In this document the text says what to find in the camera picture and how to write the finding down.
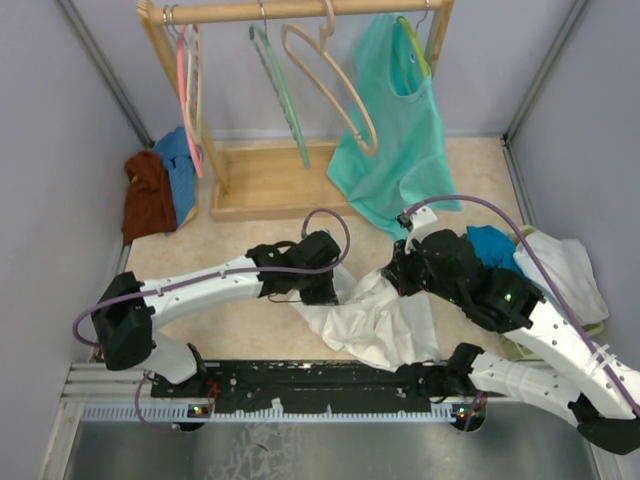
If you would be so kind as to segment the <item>white t-shirt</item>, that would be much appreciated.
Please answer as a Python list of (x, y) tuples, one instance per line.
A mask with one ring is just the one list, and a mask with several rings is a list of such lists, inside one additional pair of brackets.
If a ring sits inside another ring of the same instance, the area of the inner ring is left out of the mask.
[(426, 293), (402, 297), (380, 271), (357, 280), (343, 266), (334, 271), (333, 285), (338, 303), (332, 306), (307, 306), (299, 295), (288, 296), (332, 350), (389, 372), (442, 359)]

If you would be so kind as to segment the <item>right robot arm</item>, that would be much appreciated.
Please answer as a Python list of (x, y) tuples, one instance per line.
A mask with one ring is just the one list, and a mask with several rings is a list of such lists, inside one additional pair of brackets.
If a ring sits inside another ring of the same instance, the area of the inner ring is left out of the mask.
[(475, 325), (525, 346), (551, 368), (536, 372), (461, 344), (446, 372), (454, 393), (509, 396), (565, 420), (607, 452), (638, 450), (638, 371), (572, 325), (530, 280), (484, 266), (471, 243), (451, 230), (396, 242), (382, 275), (401, 296), (425, 291), (449, 301)]

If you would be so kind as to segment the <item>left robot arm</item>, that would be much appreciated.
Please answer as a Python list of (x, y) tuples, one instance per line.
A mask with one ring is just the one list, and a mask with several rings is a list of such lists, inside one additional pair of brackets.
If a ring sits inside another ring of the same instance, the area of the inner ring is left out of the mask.
[(91, 315), (107, 369), (144, 368), (184, 395), (201, 394), (208, 373), (197, 349), (161, 328), (216, 304), (298, 293), (310, 305), (336, 302), (333, 270), (340, 247), (325, 231), (299, 242), (261, 244), (222, 265), (173, 278), (141, 281), (117, 275)]

